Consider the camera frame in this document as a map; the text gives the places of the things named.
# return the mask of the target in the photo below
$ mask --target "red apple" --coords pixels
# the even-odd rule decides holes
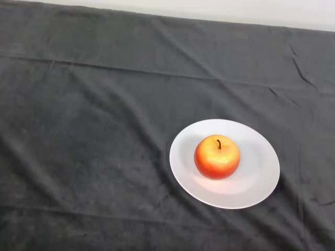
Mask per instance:
[[[236,171],[240,163],[240,151],[230,138],[211,135],[198,144],[194,162],[205,177],[223,179]]]

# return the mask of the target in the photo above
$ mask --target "white plate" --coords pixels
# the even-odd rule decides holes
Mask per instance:
[[[241,154],[236,172],[223,180],[204,177],[194,164],[197,145],[213,134],[234,140]],[[271,144],[250,127],[224,119],[203,120],[182,130],[171,145],[170,165],[174,177],[190,195],[226,209],[261,202],[272,193],[280,175],[279,160]]]

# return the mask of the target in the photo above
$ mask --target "plate rim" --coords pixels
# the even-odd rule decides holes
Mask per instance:
[[[188,191],[188,190],[182,185],[182,183],[180,182],[180,180],[177,178],[176,174],[174,173],[173,168],[172,168],[172,165],[171,165],[171,149],[172,149],[172,147],[173,147],[173,145],[174,145],[174,143],[175,143],[176,138],[177,138],[177,137],[178,137],[184,130],[186,130],[188,127],[190,127],[190,126],[192,126],[192,125],[194,125],[194,124],[201,123],[201,122],[204,122],[204,121],[229,121],[229,122],[233,122],[233,123],[240,124],[240,125],[242,125],[242,126],[248,127],[249,129],[255,131],[255,132],[256,132],[257,134],[259,134],[263,139],[265,139],[265,140],[267,141],[267,143],[269,143],[269,145],[271,146],[272,150],[273,150],[274,153],[275,153],[276,161],[278,162],[278,171],[279,171],[279,172],[278,172],[278,177],[277,177],[277,179],[276,179],[275,185],[273,186],[273,189],[271,189],[271,191],[269,190],[269,194],[268,194],[266,197],[261,198],[261,199],[255,201],[255,203],[252,203],[252,204],[250,204],[250,205],[248,205],[248,206],[240,206],[240,207],[221,207],[221,206],[218,206],[218,205],[215,205],[215,204],[206,202],[206,201],[204,201],[203,199],[200,199],[198,196],[196,196],[196,195],[194,195],[192,192]],[[280,175],[281,175],[281,169],[280,169],[279,158],[278,158],[278,155],[277,155],[275,149],[273,148],[272,144],[271,144],[271,143],[270,143],[270,142],[269,142],[269,141],[268,141],[262,134],[260,134],[260,133],[259,133],[258,131],[256,131],[255,129],[253,129],[253,128],[251,128],[251,127],[245,125],[245,124],[242,124],[242,123],[239,123],[239,122],[236,122],[236,121],[233,121],[233,120],[228,120],[228,119],[204,119],[204,120],[200,120],[200,121],[194,122],[194,123],[192,123],[192,124],[189,124],[188,126],[186,126],[185,128],[183,128],[183,129],[176,135],[176,137],[174,138],[174,140],[172,141],[172,144],[171,144],[171,147],[170,147],[170,151],[169,151],[169,161],[170,161],[170,168],[171,168],[171,171],[172,171],[172,173],[173,173],[174,178],[177,180],[178,184],[179,184],[179,185],[180,185],[180,186],[181,186],[181,187],[182,187],[182,188],[183,188],[189,195],[191,195],[191,196],[194,197],[195,199],[201,201],[202,203],[205,203],[205,204],[210,205],[210,206],[212,206],[212,207],[222,208],[222,209],[229,209],[229,210],[233,210],[233,209],[243,209],[243,208],[252,207],[252,206],[254,206],[254,205],[256,205],[256,204],[259,204],[260,202],[262,202],[262,201],[265,200],[266,198],[268,198],[268,197],[272,194],[272,192],[275,190],[275,188],[277,187],[278,182],[279,182],[279,178],[280,178]]]

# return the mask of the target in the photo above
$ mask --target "apple stem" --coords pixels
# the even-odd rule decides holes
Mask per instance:
[[[216,141],[219,142],[219,149],[221,149],[221,142],[219,140]]]

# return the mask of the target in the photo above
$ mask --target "white wall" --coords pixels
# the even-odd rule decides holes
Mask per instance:
[[[335,0],[27,0],[204,20],[335,31]]]

